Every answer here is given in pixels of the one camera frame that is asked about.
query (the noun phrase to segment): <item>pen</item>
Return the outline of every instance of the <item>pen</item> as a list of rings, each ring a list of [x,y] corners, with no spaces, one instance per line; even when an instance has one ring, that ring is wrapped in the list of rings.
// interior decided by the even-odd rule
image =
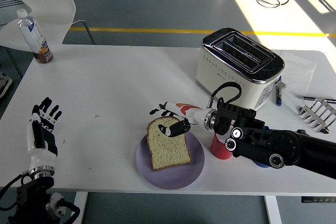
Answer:
[[[303,99],[303,100],[308,100],[308,101],[316,101],[317,98],[315,97],[299,97],[300,99]],[[336,100],[334,99],[325,99],[325,102],[327,103],[331,103],[331,104],[336,104]]]
[[[282,104],[282,97],[281,97],[281,90],[277,88],[277,106],[281,106]]]

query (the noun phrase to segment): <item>water bottle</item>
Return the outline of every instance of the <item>water bottle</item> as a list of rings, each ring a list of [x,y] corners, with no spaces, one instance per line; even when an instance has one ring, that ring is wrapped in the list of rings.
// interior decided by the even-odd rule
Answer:
[[[39,63],[50,62],[53,58],[53,53],[50,51],[46,38],[43,36],[36,20],[30,17],[25,9],[19,9],[17,15],[19,17],[19,28],[32,50],[35,59]]]

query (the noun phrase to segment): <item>white table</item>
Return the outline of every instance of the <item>white table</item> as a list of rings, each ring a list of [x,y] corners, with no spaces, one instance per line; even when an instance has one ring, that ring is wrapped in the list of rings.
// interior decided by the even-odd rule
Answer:
[[[193,126],[204,145],[200,177],[185,189],[160,190],[138,172],[135,152],[146,127],[159,115],[149,112],[165,101],[206,107],[209,93],[196,82],[198,48],[61,45],[52,47],[54,60],[32,61],[0,120],[1,176],[5,186],[28,169],[26,125],[34,104],[46,96],[63,111],[55,126],[58,157],[54,189],[126,193],[221,195],[336,196],[336,180],[295,166],[261,168],[239,157],[220,160],[208,150],[213,134]],[[289,51],[318,63],[308,94],[335,98],[335,74],[316,51]],[[283,92],[283,105],[270,98],[257,118],[271,129],[304,129],[334,141],[331,133],[315,133],[298,107],[308,101]]]

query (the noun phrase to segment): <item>white toaster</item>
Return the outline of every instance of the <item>white toaster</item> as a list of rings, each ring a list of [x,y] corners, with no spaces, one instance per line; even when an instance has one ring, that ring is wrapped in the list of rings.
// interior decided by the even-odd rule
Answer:
[[[274,52],[246,35],[223,28],[202,40],[197,80],[211,93],[225,82],[237,82],[241,96],[232,104],[257,110],[268,99],[285,67]],[[217,93],[228,101],[238,93],[227,87]]]

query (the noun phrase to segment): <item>purple plate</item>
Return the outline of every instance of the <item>purple plate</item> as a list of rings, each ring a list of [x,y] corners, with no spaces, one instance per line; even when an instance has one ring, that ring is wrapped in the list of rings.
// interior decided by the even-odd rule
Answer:
[[[201,143],[190,132],[186,134],[187,146],[192,162],[185,165],[152,170],[151,153],[145,136],[136,150],[136,166],[140,174],[152,185],[167,189],[181,189],[193,183],[201,174],[204,166],[204,151]]]

